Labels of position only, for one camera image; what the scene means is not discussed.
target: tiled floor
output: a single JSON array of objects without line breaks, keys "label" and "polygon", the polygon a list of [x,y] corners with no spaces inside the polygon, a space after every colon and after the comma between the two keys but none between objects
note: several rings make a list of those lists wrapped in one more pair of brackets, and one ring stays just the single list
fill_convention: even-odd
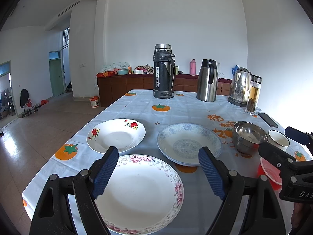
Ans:
[{"label": "tiled floor", "polygon": [[72,93],[50,100],[29,117],[18,118],[0,138],[0,202],[22,235],[30,219],[22,192],[54,153],[104,108],[73,101]]},{"label": "tiled floor", "polygon": [[0,120],[0,128],[5,127],[7,124],[9,124],[11,121],[16,119],[18,116],[17,115],[8,115]]}]

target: cup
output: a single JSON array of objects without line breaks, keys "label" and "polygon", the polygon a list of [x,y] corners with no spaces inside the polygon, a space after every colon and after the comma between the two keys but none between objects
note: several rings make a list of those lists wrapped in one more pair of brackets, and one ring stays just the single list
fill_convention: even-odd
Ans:
[{"label": "cup", "polygon": [[287,147],[290,146],[289,139],[283,133],[275,130],[269,131],[269,143],[283,151],[286,151]]},{"label": "cup", "polygon": [[258,177],[261,175],[267,176],[270,179],[270,184],[274,191],[281,189],[281,177],[279,176],[280,172],[281,171],[279,169],[261,157],[258,168]]}]

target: white cup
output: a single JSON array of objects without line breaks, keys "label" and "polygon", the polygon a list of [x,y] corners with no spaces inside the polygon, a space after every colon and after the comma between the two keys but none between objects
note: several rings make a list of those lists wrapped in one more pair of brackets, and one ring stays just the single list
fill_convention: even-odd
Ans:
[{"label": "white cup", "polygon": [[283,133],[275,130],[269,131],[269,143],[283,151],[286,151],[287,147],[290,146],[289,139]]}]

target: black thermos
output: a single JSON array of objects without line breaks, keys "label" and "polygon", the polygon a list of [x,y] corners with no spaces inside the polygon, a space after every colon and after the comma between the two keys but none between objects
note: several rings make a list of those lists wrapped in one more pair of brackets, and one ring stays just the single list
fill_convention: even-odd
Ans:
[{"label": "black thermos", "polygon": [[173,98],[175,77],[175,60],[172,59],[169,44],[157,44],[154,49],[154,86],[153,96],[159,99]]}]

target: blue and white plate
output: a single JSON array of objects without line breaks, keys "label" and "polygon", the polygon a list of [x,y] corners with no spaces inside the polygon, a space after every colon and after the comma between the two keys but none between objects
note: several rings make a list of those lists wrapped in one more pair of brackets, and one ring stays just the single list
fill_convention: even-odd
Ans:
[{"label": "blue and white plate", "polygon": [[163,155],[184,166],[200,166],[198,152],[208,147],[215,158],[222,151],[222,142],[211,130],[195,124],[174,124],[164,128],[157,136],[157,145]]}]

